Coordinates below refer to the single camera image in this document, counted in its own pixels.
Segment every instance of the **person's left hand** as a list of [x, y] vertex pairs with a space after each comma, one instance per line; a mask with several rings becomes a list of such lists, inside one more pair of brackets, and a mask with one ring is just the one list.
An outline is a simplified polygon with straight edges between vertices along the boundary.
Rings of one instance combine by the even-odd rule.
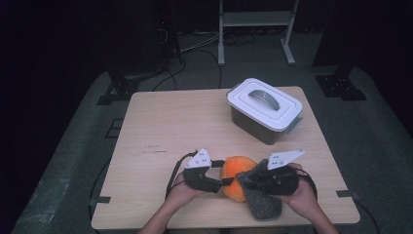
[[176, 176], [175, 182], [172, 186], [172, 190], [170, 191], [166, 199], [166, 202], [171, 202], [178, 208], [181, 208], [190, 203], [194, 198], [205, 193], [206, 192], [204, 191], [195, 190], [189, 187], [184, 181], [183, 174], [180, 173]]

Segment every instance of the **white metal rack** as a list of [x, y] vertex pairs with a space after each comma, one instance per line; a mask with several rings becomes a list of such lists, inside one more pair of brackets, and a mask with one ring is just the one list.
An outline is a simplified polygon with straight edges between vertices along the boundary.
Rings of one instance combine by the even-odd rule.
[[223, 10], [223, 0], [219, 0], [219, 42], [218, 64], [225, 63], [224, 58], [224, 27], [226, 26], [269, 26], [286, 25], [285, 37], [281, 39], [282, 49], [288, 64], [295, 64], [295, 59], [289, 49], [288, 42], [291, 36], [299, 0], [294, 0], [291, 11], [279, 12], [226, 12]]

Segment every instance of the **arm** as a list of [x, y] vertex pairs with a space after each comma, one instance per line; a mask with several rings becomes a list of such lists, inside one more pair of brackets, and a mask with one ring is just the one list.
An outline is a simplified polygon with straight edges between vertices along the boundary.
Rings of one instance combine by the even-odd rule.
[[139, 233], [163, 233], [167, 228], [170, 218], [183, 206], [190, 203], [194, 198], [204, 194], [204, 191], [194, 190], [183, 182], [183, 175], [179, 174], [173, 189], [170, 191], [166, 201], [140, 229]]
[[[298, 164], [290, 164], [289, 166], [302, 169]], [[297, 190], [292, 195], [275, 197], [288, 204], [297, 214], [308, 219], [319, 234], [338, 234], [336, 227], [319, 206], [310, 184], [302, 178], [298, 184]]]

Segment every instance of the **gray carpet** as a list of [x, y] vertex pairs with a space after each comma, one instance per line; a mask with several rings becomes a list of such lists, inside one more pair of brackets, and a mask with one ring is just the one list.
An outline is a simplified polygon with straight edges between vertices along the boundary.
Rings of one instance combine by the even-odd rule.
[[[353, 69], [350, 79], [367, 100], [324, 97], [315, 76], [331, 74], [335, 67], [312, 67], [320, 37], [321, 34], [292, 34], [294, 66], [286, 62], [279, 34], [240, 38], [253, 41], [226, 46], [226, 64], [220, 68], [207, 53], [217, 54], [216, 44], [211, 44], [201, 48], [202, 51], [182, 55], [186, 65], [174, 76], [176, 88], [218, 89], [220, 69], [220, 88], [232, 88], [249, 77], [274, 86], [301, 87], [344, 180], [374, 216], [381, 233], [409, 233], [413, 230], [413, 139], [383, 100], [373, 80], [358, 68]], [[206, 39], [182, 35], [180, 43], [186, 48]], [[183, 65], [184, 62], [172, 59], [169, 72], [176, 73]], [[148, 79], [141, 83], [139, 91], [152, 91], [167, 77], [169, 74], [165, 72]], [[88, 211], [90, 192], [116, 144], [116, 138], [105, 136], [112, 121], [123, 118], [128, 108], [127, 101], [96, 105], [109, 84], [108, 75], [103, 73], [85, 95], [13, 233], [94, 233]], [[174, 83], [168, 79], [157, 91], [174, 89]], [[105, 170], [96, 183], [94, 197], [104, 176]], [[359, 212], [359, 223], [338, 226], [342, 233], [376, 233], [372, 219], [364, 210]], [[310, 226], [287, 227], [287, 231], [314, 233]]]

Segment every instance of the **container handle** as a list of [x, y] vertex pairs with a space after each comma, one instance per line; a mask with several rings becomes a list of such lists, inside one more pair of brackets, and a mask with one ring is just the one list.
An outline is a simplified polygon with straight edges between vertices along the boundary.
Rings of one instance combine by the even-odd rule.
[[271, 106], [273, 106], [273, 108], [275, 110], [280, 110], [280, 104], [278, 101], [276, 101], [275, 98], [273, 98], [270, 94], [268, 94], [265, 91], [262, 90], [254, 90], [251, 91], [249, 94], [249, 96], [251, 97], [260, 97], [260, 98], [264, 98], [265, 100], [268, 101], [268, 103], [270, 103]]

